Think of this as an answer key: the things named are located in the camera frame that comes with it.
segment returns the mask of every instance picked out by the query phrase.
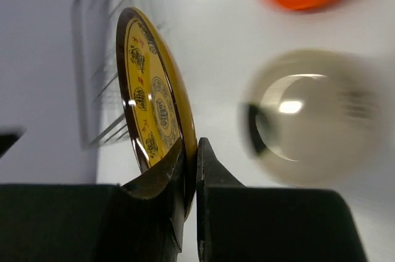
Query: wire rack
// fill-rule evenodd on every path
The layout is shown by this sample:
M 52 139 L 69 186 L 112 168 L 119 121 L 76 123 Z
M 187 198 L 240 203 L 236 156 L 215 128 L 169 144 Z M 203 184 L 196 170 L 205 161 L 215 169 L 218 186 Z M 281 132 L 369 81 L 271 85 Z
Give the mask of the wire rack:
M 72 5 L 78 119 L 84 147 L 129 138 L 115 57 L 118 17 L 126 7 L 142 10 L 171 46 L 164 0 L 74 0 Z

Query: coin engraving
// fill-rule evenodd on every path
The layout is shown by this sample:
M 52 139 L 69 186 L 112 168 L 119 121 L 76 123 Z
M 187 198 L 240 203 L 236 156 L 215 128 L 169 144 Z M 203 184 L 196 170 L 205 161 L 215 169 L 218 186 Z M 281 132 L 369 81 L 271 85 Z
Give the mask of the coin engraving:
M 154 38 L 152 37 L 150 32 L 148 32 L 147 28 L 140 22 L 138 23 L 138 26 L 140 27 L 140 30 L 141 30 L 142 34 L 144 35 L 144 37 L 146 38 L 147 42 L 153 43 Z
M 152 79 L 151 94 L 157 129 L 164 144 L 171 148 L 177 139 L 177 121 L 172 97 L 158 77 Z
M 158 153 L 158 145 L 156 144 L 156 140 L 152 132 L 149 133 L 146 139 L 146 146 L 148 153 L 152 155 L 156 155 L 156 153 Z
M 156 110 L 159 116 L 160 125 L 164 128 L 168 128 L 168 113 L 165 106 L 165 102 L 159 98 L 156 101 Z
M 149 43 L 148 46 L 149 46 L 149 51 L 151 51 L 152 54 L 157 54 L 156 47 L 155 45 L 153 45 L 153 43 Z
M 136 88 L 133 93 L 133 99 L 135 100 L 136 106 L 142 111 L 146 111 L 146 95 L 142 88 Z
M 144 73 L 145 67 L 145 58 L 141 53 L 140 48 L 134 47 L 133 45 L 130 46 L 130 60 L 137 66 L 137 68 Z

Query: gray wall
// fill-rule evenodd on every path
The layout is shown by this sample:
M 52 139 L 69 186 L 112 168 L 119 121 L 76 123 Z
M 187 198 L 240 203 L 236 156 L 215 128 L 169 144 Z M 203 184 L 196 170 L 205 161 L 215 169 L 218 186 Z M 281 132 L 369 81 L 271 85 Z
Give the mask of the gray wall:
M 0 0 L 0 128 L 26 127 L 0 182 L 95 182 L 96 151 L 79 141 L 71 3 Z

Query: white backdrop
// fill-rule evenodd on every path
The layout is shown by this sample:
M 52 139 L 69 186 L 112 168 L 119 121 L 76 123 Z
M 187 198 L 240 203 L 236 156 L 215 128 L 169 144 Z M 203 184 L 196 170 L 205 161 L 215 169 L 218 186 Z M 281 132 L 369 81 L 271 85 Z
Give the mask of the white backdrop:
M 82 150 L 72 0 L 0 0 L 0 128 L 26 133 L 0 159 L 0 182 L 94 183 L 97 150 Z
M 275 186 L 249 156 L 238 120 L 239 103 L 254 72 L 290 49 L 320 47 L 367 57 L 391 116 L 394 97 L 393 0 L 344 0 L 313 14 L 279 10 L 262 0 L 164 0 L 172 23 L 171 49 L 192 104 L 197 137 L 208 137 L 218 159 L 249 186 Z M 394 261 L 393 121 L 369 165 L 334 187 L 352 207 L 370 261 Z M 98 182 L 124 183 L 139 175 L 130 142 L 99 151 Z M 185 224 L 179 261 L 198 261 L 196 215 Z

